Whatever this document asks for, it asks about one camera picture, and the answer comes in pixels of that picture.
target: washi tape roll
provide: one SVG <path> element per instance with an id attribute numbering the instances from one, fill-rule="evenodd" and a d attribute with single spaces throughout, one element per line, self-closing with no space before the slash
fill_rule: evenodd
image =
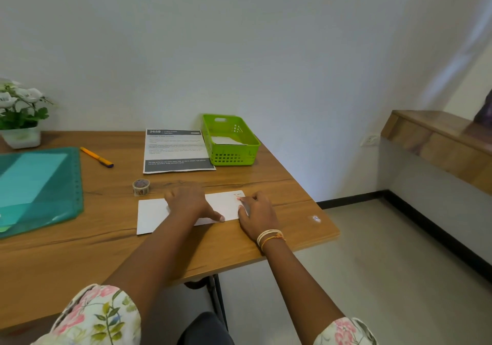
<path id="1" fill-rule="evenodd" d="M 139 179 L 133 182 L 133 194 L 145 196 L 151 189 L 151 183 L 147 179 Z"/>

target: floral shirt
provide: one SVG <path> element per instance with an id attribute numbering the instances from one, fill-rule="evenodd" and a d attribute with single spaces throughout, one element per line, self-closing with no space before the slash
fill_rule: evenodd
<path id="1" fill-rule="evenodd" d="M 140 314 L 131 298 L 117 287 L 90 285 L 77 294 L 33 345 L 139 345 Z M 331 323 L 313 345 L 377 345 L 359 319 Z"/>

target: teal plastic folder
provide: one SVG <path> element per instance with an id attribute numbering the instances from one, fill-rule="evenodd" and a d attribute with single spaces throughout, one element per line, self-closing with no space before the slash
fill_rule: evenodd
<path id="1" fill-rule="evenodd" d="M 59 223 L 84 209 L 75 147 L 0 155 L 0 238 Z"/>

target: wall outlet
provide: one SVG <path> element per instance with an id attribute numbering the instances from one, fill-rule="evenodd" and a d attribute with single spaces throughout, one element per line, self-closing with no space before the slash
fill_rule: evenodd
<path id="1" fill-rule="evenodd" d="M 370 146 L 370 145 L 379 145 L 379 141 L 381 140 L 381 135 L 367 135 L 361 141 L 361 146 Z"/>

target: black baseboard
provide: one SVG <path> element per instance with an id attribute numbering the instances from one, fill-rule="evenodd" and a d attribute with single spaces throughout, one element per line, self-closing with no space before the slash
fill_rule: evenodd
<path id="1" fill-rule="evenodd" d="M 482 257 L 456 240 L 453 236 L 448 234 L 445 230 L 389 189 L 356 196 L 342 197 L 340 199 L 320 201 L 317 204 L 322 209 L 330 209 L 378 198 L 384 198 L 390 205 L 400 211 L 436 241 L 441 243 L 452 254 L 456 255 L 461 261 L 492 284 L 492 265 L 489 262 L 485 261 Z"/>
<path id="2" fill-rule="evenodd" d="M 492 283 L 492 265 L 489 262 L 485 261 L 482 257 L 456 240 L 453 236 L 448 234 L 420 211 L 415 209 L 412 205 L 395 195 L 390 190 L 384 191 L 383 197 L 389 204 L 441 243 L 452 254 L 456 255 L 461 261 L 475 270 L 489 283 Z"/>
<path id="3" fill-rule="evenodd" d="M 362 193 L 361 195 L 341 197 L 339 199 L 318 202 L 318 206 L 324 209 L 338 208 L 339 206 L 357 204 L 358 202 L 369 201 L 383 197 L 385 191 Z"/>

